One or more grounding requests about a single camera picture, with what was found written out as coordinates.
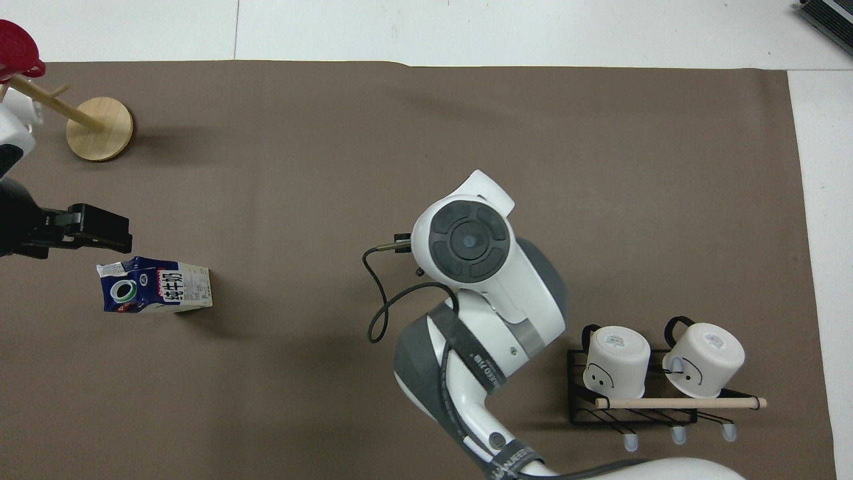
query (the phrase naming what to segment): milk carton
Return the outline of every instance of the milk carton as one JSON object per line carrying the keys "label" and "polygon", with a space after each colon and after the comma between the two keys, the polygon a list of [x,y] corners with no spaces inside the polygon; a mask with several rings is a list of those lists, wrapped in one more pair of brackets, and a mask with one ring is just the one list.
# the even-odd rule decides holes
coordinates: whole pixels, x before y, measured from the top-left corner
{"label": "milk carton", "polygon": [[104,312],[182,312],[213,305],[210,271],[203,266],[137,256],[97,270]]}

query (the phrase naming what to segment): mug handle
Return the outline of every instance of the mug handle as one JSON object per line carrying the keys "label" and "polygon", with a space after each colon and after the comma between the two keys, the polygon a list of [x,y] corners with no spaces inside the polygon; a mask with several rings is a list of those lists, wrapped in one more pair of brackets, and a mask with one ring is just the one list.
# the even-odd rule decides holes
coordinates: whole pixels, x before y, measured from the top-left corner
{"label": "mug handle", "polygon": [[600,328],[596,324],[589,324],[583,328],[583,332],[581,333],[581,348],[583,348],[585,354],[589,354],[589,338],[592,336],[592,332]]}
{"label": "mug handle", "polygon": [[672,330],[676,328],[677,323],[683,323],[687,326],[690,326],[695,324],[696,322],[681,315],[678,317],[671,318],[670,321],[667,322],[666,328],[664,328],[664,339],[666,340],[666,344],[669,345],[670,348],[676,346],[676,339],[672,336]]}

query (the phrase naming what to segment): red cup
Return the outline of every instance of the red cup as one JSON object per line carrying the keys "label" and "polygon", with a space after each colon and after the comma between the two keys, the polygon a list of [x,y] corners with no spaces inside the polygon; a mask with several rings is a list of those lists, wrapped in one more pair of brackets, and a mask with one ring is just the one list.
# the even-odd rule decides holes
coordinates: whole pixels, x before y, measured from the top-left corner
{"label": "red cup", "polygon": [[44,75],[44,62],[30,34],[8,20],[0,20],[0,84],[17,74],[36,78]]}

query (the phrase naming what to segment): black device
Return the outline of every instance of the black device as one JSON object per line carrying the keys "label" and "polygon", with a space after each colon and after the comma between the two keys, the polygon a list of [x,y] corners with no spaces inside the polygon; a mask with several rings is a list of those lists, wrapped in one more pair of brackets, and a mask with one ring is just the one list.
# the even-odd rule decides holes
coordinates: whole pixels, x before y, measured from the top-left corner
{"label": "black device", "polygon": [[853,0],[800,0],[797,13],[853,55]]}
{"label": "black device", "polygon": [[0,180],[0,256],[48,258],[51,248],[94,247],[130,253],[133,236],[126,217],[75,203],[67,210],[41,208],[24,185]]}

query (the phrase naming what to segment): wooden dowel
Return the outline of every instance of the wooden dowel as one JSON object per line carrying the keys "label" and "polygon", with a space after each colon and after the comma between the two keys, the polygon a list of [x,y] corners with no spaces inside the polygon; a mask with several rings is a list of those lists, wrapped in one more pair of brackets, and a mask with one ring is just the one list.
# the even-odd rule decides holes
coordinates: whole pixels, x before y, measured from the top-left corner
{"label": "wooden dowel", "polygon": [[62,92],[66,91],[66,90],[68,90],[68,84],[64,84],[63,86],[57,88],[56,90],[51,91],[50,96],[52,98],[57,98],[59,95],[62,95]]}
{"label": "wooden dowel", "polygon": [[60,114],[66,116],[71,120],[76,121],[80,125],[85,126],[93,132],[101,132],[104,129],[104,124],[102,124],[100,121],[93,119],[87,114],[84,114],[83,112],[77,110],[68,103],[63,102],[59,98],[52,97],[49,91],[46,91],[38,85],[34,85],[26,81],[20,75],[15,75],[11,79],[9,79],[9,85],[12,85],[15,90],[23,93],[24,95],[30,97],[36,102],[40,102],[45,107],[52,108],[53,110],[59,112]]}
{"label": "wooden dowel", "polygon": [[767,408],[764,398],[596,398],[595,408]]}

